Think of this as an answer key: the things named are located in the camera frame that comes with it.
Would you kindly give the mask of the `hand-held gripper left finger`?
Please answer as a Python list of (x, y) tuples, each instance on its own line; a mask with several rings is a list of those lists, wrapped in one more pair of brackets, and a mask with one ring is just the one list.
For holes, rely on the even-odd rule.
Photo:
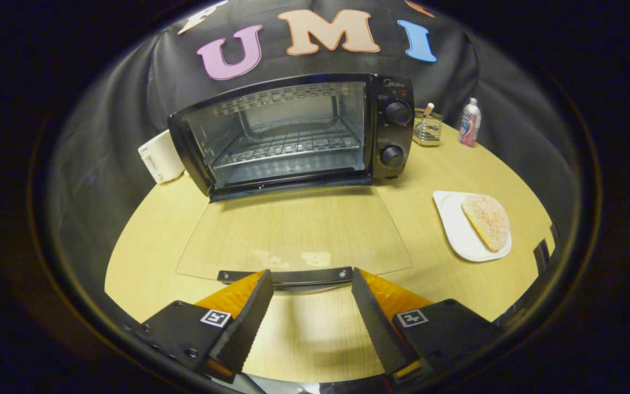
[(273, 296), (269, 269), (194, 304), (174, 301), (128, 332), (191, 372), (232, 383), (240, 374)]

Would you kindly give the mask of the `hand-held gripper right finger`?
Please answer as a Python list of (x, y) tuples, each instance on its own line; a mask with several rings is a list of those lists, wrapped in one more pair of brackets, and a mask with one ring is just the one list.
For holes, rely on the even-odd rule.
[(362, 269), (353, 269), (352, 294), (393, 385), (453, 372), (503, 333), (455, 299), (431, 302)]

